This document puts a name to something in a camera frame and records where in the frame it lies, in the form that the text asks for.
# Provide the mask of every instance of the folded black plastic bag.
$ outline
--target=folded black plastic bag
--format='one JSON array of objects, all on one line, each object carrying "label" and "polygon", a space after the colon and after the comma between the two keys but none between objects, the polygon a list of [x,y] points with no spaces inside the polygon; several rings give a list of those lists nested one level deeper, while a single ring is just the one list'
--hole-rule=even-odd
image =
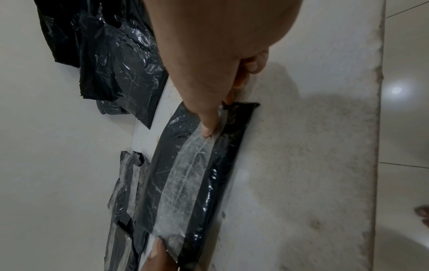
[{"label": "folded black plastic bag", "polygon": [[226,106],[218,131],[201,136],[197,116],[183,104],[160,137],[136,209],[140,227],[163,239],[181,270],[193,270],[231,176],[244,132],[259,104]]},{"label": "folded black plastic bag", "polygon": [[136,271],[146,247],[148,233],[142,229],[134,238],[135,209],[145,190],[147,159],[138,152],[121,152],[121,166],[107,204],[112,213],[105,254],[105,271]]},{"label": "folded black plastic bag", "polygon": [[43,36],[56,62],[79,67],[81,33],[79,16],[87,0],[34,0]]},{"label": "folded black plastic bag", "polygon": [[97,17],[80,15],[80,93],[115,101],[150,128],[168,78],[155,38],[139,21],[107,24],[101,8]]},{"label": "folded black plastic bag", "polygon": [[98,111],[102,115],[123,115],[123,114],[129,114],[125,109],[120,107],[117,102],[108,102],[108,101],[97,101],[97,108]]}]

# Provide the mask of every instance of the white tile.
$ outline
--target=white tile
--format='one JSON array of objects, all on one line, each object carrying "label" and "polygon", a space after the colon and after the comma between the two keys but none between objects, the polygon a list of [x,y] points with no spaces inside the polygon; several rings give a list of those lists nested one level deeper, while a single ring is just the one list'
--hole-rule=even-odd
[{"label": "white tile", "polygon": [[425,4],[386,19],[380,162],[429,167],[428,14]]},{"label": "white tile", "polygon": [[409,8],[418,6],[427,0],[387,0],[386,17],[392,16]]},{"label": "white tile", "polygon": [[429,204],[429,169],[379,164],[374,271],[429,268],[429,228],[414,208]]}]

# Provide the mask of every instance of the black plastic package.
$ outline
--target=black plastic package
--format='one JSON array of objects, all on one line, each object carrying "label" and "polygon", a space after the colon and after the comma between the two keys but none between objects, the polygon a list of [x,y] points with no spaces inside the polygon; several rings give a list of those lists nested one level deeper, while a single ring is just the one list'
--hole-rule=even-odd
[{"label": "black plastic package", "polygon": [[199,118],[181,104],[160,137],[136,209],[134,237],[140,227],[161,237],[182,270],[193,270],[202,253],[258,105],[226,106],[219,111],[218,131],[204,138]]},{"label": "black plastic package", "polygon": [[146,247],[148,233],[139,229],[134,238],[135,209],[145,190],[149,168],[147,159],[138,152],[121,152],[121,166],[108,208],[112,213],[105,254],[105,271],[136,271]]},{"label": "black plastic package", "polygon": [[97,101],[97,108],[102,115],[123,115],[129,114],[125,109],[120,107],[117,102]]},{"label": "black plastic package", "polygon": [[80,16],[80,93],[85,99],[115,101],[150,128],[168,78],[155,38],[144,19],[133,19],[137,12],[116,28],[105,21],[103,9],[96,17]]},{"label": "black plastic package", "polygon": [[34,0],[40,26],[54,60],[79,67],[81,34],[79,16],[88,10],[87,0]]}]

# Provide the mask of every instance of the human skin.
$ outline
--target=human skin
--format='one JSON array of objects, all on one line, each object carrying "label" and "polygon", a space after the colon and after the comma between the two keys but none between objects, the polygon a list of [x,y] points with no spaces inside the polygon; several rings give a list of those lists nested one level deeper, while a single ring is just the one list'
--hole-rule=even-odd
[{"label": "human skin", "polygon": [[219,123],[217,108],[268,60],[290,30],[302,0],[143,0],[160,55],[203,136]]}]

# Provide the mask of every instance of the stained white surface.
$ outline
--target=stained white surface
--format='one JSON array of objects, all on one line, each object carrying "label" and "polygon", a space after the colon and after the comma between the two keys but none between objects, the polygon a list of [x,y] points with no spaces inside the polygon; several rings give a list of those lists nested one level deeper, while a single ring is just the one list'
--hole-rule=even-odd
[{"label": "stained white surface", "polygon": [[[205,248],[209,270],[371,269],[383,5],[304,1],[272,47],[240,98],[261,107]],[[169,82],[134,149],[153,155],[179,102]]]},{"label": "stained white surface", "polygon": [[429,203],[429,169],[379,165],[375,271],[425,271],[429,229],[414,208]]},{"label": "stained white surface", "polygon": [[0,1],[0,269],[103,270],[107,202],[132,116],[83,100],[55,63],[33,1]]},{"label": "stained white surface", "polygon": [[413,8],[428,0],[387,0],[386,17],[403,12],[409,8]]},{"label": "stained white surface", "polygon": [[380,162],[429,167],[428,14],[429,3],[386,19]]}]

